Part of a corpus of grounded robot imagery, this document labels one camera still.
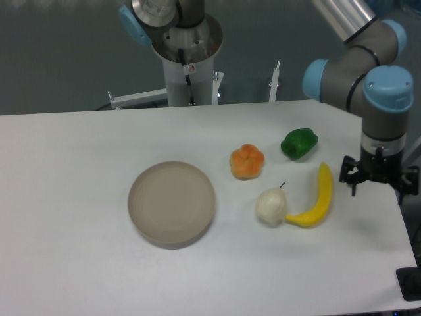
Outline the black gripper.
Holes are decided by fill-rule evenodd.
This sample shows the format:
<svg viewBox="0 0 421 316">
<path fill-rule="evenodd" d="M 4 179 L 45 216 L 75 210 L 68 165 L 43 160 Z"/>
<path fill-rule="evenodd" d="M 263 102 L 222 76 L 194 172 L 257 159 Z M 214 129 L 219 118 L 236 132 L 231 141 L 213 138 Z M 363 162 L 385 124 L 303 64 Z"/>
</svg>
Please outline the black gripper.
<svg viewBox="0 0 421 316">
<path fill-rule="evenodd" d="M 420 167 L 409 166 L 401 170 L 403 151 L 394 155 L 383 155 L 380 149 L 370 153 L 363 147 L 360 149 L 360 161 L 346 155 L 341 164 L 339 181 L 351 188 L 354 197 L 357 185 L 365 181 L 390 184 L 398 193 L 397 203 L 401 205 L 405 196 L 419 194 Z"/>
</svg>

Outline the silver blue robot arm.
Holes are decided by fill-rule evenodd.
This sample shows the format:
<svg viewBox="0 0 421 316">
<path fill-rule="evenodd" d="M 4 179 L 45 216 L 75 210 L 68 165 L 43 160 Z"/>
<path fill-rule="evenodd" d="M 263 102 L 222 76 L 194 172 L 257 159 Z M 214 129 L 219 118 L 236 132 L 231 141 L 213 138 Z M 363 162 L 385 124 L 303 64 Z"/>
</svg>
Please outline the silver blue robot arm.
<svg viewBox="0 0 421 316">
<path fill-rule="evenodd" d="M 379 20 L 365 1 L 315 1 L 347 46 L 336 61 L 318 59 L 305 71 L 304 94 L 362 119 L 360 157 L 345 157 L 339 179 L 355 188 L 385 183 L 400 196 L 419 191 L 420 169 L 403 161 L 409 111 L 409 71 L 394 65 L 407 43 L 403 27 Z M 127 33 L 161 58 L 171 106 L 217 102 L 213 59 L 222 45 L 219 23 L 202 1 L 132 1 L 119 9 Z"/>
</svg>

